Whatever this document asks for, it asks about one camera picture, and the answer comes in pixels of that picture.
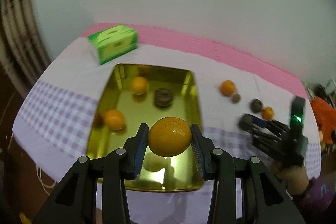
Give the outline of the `person's right hand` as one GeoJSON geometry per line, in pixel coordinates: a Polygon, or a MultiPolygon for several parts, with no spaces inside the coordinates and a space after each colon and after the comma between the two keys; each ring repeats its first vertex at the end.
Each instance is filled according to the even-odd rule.
{"type": "Polygon", "coordinates": [[[280,162],[274,161],[271,172],[284,181],[286,190],[291,196],[303,194],[309,185],[309,178],[304,165],[285,168],[280,162]]]}

